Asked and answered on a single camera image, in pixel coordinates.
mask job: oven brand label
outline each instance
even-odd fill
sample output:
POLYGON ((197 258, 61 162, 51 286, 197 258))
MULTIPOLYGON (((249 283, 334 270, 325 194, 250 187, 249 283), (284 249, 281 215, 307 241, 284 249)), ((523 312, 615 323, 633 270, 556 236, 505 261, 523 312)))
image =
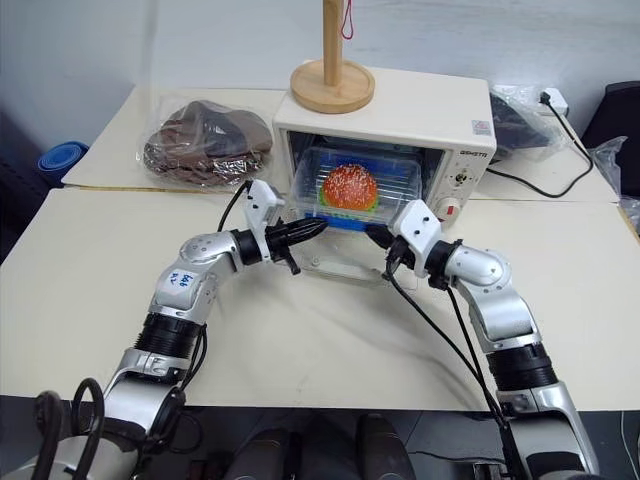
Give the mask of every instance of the oven brand label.
POLYGON ((460 150, 460 155, 469 155, 471 157, 483 157, 487 158, 487 154, 484 152, 472 152, 471 150, 460 150))

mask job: handwritten label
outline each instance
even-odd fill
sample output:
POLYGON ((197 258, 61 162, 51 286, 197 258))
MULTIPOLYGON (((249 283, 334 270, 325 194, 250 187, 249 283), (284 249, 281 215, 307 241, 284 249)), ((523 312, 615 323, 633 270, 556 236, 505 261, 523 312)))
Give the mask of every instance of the handwritten label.
POLYGON ((186 270, 172 271, 164 282, 165 290, 170 293, 180 293, 188 289, 193 283, 196 274, 186 270))

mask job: toaster oven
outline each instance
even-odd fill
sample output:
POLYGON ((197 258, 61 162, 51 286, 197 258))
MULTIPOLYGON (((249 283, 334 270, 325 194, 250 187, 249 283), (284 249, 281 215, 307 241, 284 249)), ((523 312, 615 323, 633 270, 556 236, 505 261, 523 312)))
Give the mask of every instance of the toaster oven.
MULTIPOLYGON (((331 227, 330 235, 318 239, 324 248, 305 245, 316 251, 305 266, 358 278, 363 271, 371 275, 372 259, 354 232, 387 224, 416 198, 443 223, 455 221, 496 150, 486 81, 368 70, 376 87, 365 107, 322 114, 305 109, 289 92, 273 118, 290 174, 289 214, 325 217, 331 227), (322 201, 330 171, 354 163, 377 182, 379 199, 371 211, 341 211, 322 201)), ((379 250, 375 254, 379 264, 379 250)))

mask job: red string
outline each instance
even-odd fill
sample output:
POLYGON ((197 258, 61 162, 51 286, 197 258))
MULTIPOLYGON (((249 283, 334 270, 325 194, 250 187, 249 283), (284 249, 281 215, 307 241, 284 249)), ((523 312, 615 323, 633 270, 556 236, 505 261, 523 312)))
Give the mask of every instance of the red string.
POLYGON ((347 0, 347 9, 344 12, 344 21, 342 22, 342 29, 340 30, 340 34, 345 40, 351 40, 353 38, 353 15, 351 14, 351 0, 347 0), (344 27, 347 26, 347 19, 349 19, 349 35, 344 33, 344 27))

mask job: power cord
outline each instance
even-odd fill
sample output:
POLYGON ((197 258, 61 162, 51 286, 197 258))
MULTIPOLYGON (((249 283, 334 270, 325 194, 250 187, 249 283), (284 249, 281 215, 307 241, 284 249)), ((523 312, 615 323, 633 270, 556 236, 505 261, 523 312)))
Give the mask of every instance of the power cord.
POLYGON ((444 455, 438 455, 437 453, 427 452, 425 450, 416 450, 415 452, 409 452, 409 455, 426 455, 428 457, 437 458, 438 460, 447 460, 449 462, 463 463, 463 462, 492 462, 506 465, 506 462, 501 458, 493 457, 446 457, 444 455))
POLYGON ((202 327, 200 327, 200 332, 198 333, 198 338, 196 339, 196 346, 193 347, 191 363, 189 364, 187 373, 185 373, 184 380, 180 384, 181 391, 184 391, 187 388, 189 383, 191 383, 191 380, 193 380, 193 377, 195 377, 198 373, 198 370, 200 370, 200 367, 202 367, 204 358, 207 356, 207 347, 207 324, 204 324, 202 327))
POLYGON ((636 462, 633 459, 633 455, 631 455, 631 451, 629 450, 629 445, 627 444, 627 437, 624 433, 624 410, 620 412, 620 436, 622 437, 622 445, 624 445, 624 451, 629 458, 629 463, 631 463, 631 468, 633 469, 633 476, 636 480, 640 480, 640 474, 638 473, 638 469, 636 468, 636 462))
POLYGON ((245 190, 248 192, 249 189, 251 188, 252 183, 253 182, 251 180, 245 180, 245 182, 242 185, 240 185, 240 188, 236 190, 236 193, 233 194, 233 197, 231 197, 231 201, 229 201, 229 203, 227 204, 227 207, 224 209, 224 213, 220 218, 220 223, 218 224, 218 232, 221 232, 222 229, 224 228, 224 222, 227 221, 229 212, 231 211, 235 203, 240 198, 240 195, 242 195, 242 192, 244 192, 245 190))
POLYGON ((93 378, 85 378, 75 395, 73 396, 73 403, 71 404, 71 429, 74 435, 80 434, 80 403, 84 392, 89 390, 91 399, 93 400, 93 415, 89 428, 87 429, 87 440, 80 455, 80 461, 78 461, 78 467, 73 474, 72 480, 86 480, 91 464, 96 456, 98 450, 98 443, 104 430, 104 396, 102 389, 96 380, 93 378))
POLYGON ((462 314, 460 313, 460 307, 458 306, 458 301, 456 297, 453 295, 453 291, 451 288, 447 287, 447 294, 449 295, 449 299, 451 300, 451 304, 453 305, 453 310, 456 313, 456 318, 458 319, 458 323, 460 324, 460 329, 462 330, 462 334, 464 335, 464 340, 467 343, 467 348, 471 353, 471 358, 473 360, 473 364, 476 367, 476 372, 478 373, 478 382, 480 383, 480 387, 482 388, 482 392, 484 393, 485 399, 489 408, 495 409, 494 415, 500 416, 501 420, 506 423, 504 416, 502 415, 502 411, 497 406, 493 395, 489 392, 487 387, 487 382, 484 378, 484 373, 482 373, 482 368, 480 367, 480 362, 478 361, 478 356, 476 355, 476 350, 473 348, 473 343, 471 343, 471 337, 469 336, 469 331, 467 330, 467 326, 464 323, 464 319, 462 318, 462 314))
POLYGON ((563 197, 564 195, 566 195, 574 187, 574 185, 576 183, 578 183, 578 181, 580 179, 582 179, 583 177, 588 175, 591 172, 591 170, 593 170, 593 159, 591 158, 591 155, 589 155, 589 152, 587 152, 585 150, 585 148, 580 144, 578 139, 573 135, 573 133, 565 125, 564 121, 562 120, 562 117, 560 117, 558 112, 556 112, 556 109, 553 108, 553 105, 551 105, 551 101, 550 100, 551 100, 551 96, 547 92, 542 92, 540 94, 540 103, 542 103, 543 105, 546 105, 549 108, 549 110, 551 110, 551 112, 558 119, 558 122, 560 122, 560 125, 562 126, 564 131, 567 133, 567 135, 569 136, 569 138, 571 139, 573 144, 578 148, 580 153, 582 153, 582 155, 584 155, 584 157, 587 159, 587 162, 589 162, 589 166, 587 167, 587 169, 584 172, 582 172, 580 175, 578 175, 576 178, 574 178, 571 181, 571 183, 560 193, 549 193, 549 192, 546 192, 546 191, 542 190, 540 187, 537 187, 534 184, 532 184, 531 182, 525 180, 524 178, 520 178, 520 177, 516 177, 515 175, 510 175, 508 173, 500 172, 498 170, 494 170, 493 168, 487 168, 487 172, 493 173, 494 175, 497 175, 499 177, 508 178, 509 180, 514 180, 516 182, 522 183, 523 185, 529 187, 531 190, 533 190, 536 193, 539 193, 540 195, 542 195, 544 197, 547 197, 547 198, 560 198, 560 197, 563 197))
MULTIPOLYGON (((238 190, 236 190, 236 192, 233 194, 233 197, 231 197, 231 200, 224 209, 222 217, 220 218, 220 223, 218 223, 218 232, 221 232, 224 229, 224 224, 227 221, 227 217, 229 216, 231 209, 240 198, 240 195, 242 195, 242 192, 244 192, 245 190, 247 192, 249 191, 252 183, 253 182, 251 180, 245 180, 245 182, 240 185, 240 188, 238 188, 238 190)), ((202 326, 198 334, 196 345, 193 348, 193 355, 191 356, 191 363, 189 364, 187 373, 184 376, 184 380, 180 384, 180 390, 184 391, 187 388, 189 383, 191 383, 191 380, 193 380, 193 377, 195 377, 198 373, 198 370, 200 370, 200 367, 202 367, 204 358, 207 355, 207 344, 207 325, 205 324, 202 326)))
POLYGON ((484 377, 482 377, 482 373, 481 372, 478 373, 478 371, 475 370, 475 368, 471 365, 471 363, 469 363, 469 360, 467 360, 467 357, 462 353, 462 351, 458 348, 458 346, 454 343, 454 341, 451 340, 451 338, 429 317, 429 315, 427 315, 424 312, 424 310, 422 310, 422 308, 420 308, 420 306, 415 302, 415 300, 413 300, 413 298, 411 298, 409 294, 398 284, 398 281, 394 276, 393 265, 394 265, 394 259, 387 257, 385 273, 386 273, 386 278, 389 280, 389 282, 391 282, 391 285, 393 285, 393 288, 395 288, 396 291, 402 296, 402 298, 404 298, 407 301, 407 303, 409 303, 409 305, 411 305, 413 309, 416 312, 418 312, 418 314, 429 324, 429 326, 433 330, 435 330, 435 332, 447 343, 447 345, 451 347, 451 349, 456 353, 456 355, 460 357, 460 359, 465 364, 467 369, 471 372, 471 375, 473 375, 473 378, 475 378, 478 384, 480 385, 480 388, 482 388, 482 391, 485 396, 485 400, 487 401, 487 405, 489 407, 491 415, 493 416, 496 424, 498 425, 498 428, 501 430, 508 428, 508 423, 504 418, 504 416, 502 415, 500 407, 498 406, 496 400, 493 398, 493 396, 487 389, 486 383, 484 381, 484 377))
POLYGON ((42 392, 36 398, 36 425, 44 436, 32 480, 47 480, 58 450, 58 439, 62 429, 62 401, 56 392, 42 392))

